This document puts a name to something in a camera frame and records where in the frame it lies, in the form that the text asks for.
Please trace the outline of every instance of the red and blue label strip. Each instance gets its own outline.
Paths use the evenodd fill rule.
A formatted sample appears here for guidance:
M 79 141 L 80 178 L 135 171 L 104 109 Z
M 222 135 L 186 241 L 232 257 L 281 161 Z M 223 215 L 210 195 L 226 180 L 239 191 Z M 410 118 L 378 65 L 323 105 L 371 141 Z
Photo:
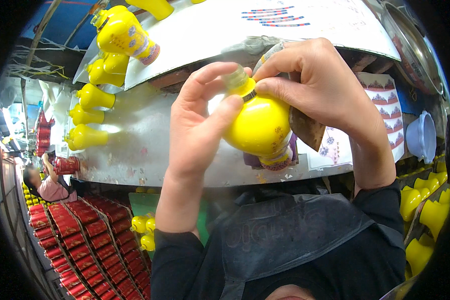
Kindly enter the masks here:
M 259 15 L 259 16 L 253 16 L 253 17 L 262 18 L 262 17 L 271 17 L 271 16 L 277 16 L 277 15 L 286 15 L 286 14 L 288 14 L 288 12 L 285 11 L 285 12 L 279 12 L 279 13 L 263 14 L 263 15 Z M 252 17 L 252 16 L 245 16 L 245 17 L 242 17 L 242 19 L 250 18 L 250 17 Z
M 283 18 L 275 18 L 275 19 L 284 19 L 284 20 L 278 20 L 278 21 L 263 21 L 263 22 L 260 22 L 260 23 L 278 23 L 278 22 L 287 22 L 287 21 L 294 21 L 294 20 L 299 20 L 299 19 L 303 19 L 304 17 L 302 16 L 302 17 L 298 17 L 298 18 L 293 18 L 293 19 L 290 19 L 290 18 L 288 18 L 288 17 L 283 17 Z
M 270 8 L 270 9 L 252 9 L 252 12 L 267 12 L 267 11 L 278 11 L 278 10 L 286 10 L 289 8 L 294 8 L 294 6 L 282 7 L 282 8 Z
M 270 27 L 299 27 L 299 26 L 310 25 L 310 23 L 290 24 L 290 25 L 276 25 L 276 24 L 262 24 L 262 25 L 263 25 L 263 26 L 270 26 Z
M 267 11 L 267 13 L 281 13 L 281 12 L 286 12 L 287 10 L 286 9 L 282 9 L 282 10 L 270 10 L 270 11 Z M 246 11 L 244 11 L 244 12 L 242 12 L 242 14 L 263 14 L 264 12 L 263 11 L 253 11 L 253 12 L 246 12 Z

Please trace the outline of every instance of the woman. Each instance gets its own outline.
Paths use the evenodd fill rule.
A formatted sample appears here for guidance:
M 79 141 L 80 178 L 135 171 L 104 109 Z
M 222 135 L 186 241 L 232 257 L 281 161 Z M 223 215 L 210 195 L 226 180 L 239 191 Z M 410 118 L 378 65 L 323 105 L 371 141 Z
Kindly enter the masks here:
M 76 201 L 77 191 L 67 185 L 63 176 L 55 173 L 53 165 L 48 161 L 48 153 L 42 155 L 42 162 L 48 173 L 48 177 L 43 181 L 40 172 L 35 167 L 27 165 L 23 171 L 23 183 L 29 188 L 30 194 L 42 197 L 48 202 Z

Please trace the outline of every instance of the cloth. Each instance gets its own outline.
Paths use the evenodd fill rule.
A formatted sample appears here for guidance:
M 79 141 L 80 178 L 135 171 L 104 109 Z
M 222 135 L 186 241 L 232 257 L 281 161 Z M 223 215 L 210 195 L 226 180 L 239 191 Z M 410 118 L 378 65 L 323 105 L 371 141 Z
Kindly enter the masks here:
M 65 198 L 69 193 L 68 191 L 60 184 L 53 182 L 52 178 L 48 176 L 45 180 L 42 181 L 42 184 L 37 189 L 40 196 L 43 200 L 53 202 L 60 199 Z M 63 203 L 73 202 L 77 200 L 77 192 L 73 191 L 70 193 L 68 199 L 63 200 Z
M 397 182 L 377 190 L 361 190 L 353 205 L 378 224 L 403 234 Z M 170 234 L 155 230 L 155 243 L 153 299 L 220 298 L 225 272 L 217 230 L 211 233 L 205 248 L 190 232 Z M 265 299 L 287 284 L 309 289 L 318 300 L 379 299 L 404 281 L 405 263 L 404 251 L 391 246 L 377 226 L 370 226 L 313 261 L 246 282 L 242 299 Z

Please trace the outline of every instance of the black apron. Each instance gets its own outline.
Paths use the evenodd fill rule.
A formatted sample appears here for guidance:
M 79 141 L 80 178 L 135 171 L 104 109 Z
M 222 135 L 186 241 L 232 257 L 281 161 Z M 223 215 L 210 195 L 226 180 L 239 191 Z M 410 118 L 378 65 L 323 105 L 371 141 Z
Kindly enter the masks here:
M 225 272 L 220 299 L 241 299 L 247 281 L 317 259 L 370 226 L 405 251 L 400 232 L 376 223 L 342 194 L 282 194 L 243 205 L 217 228 Z

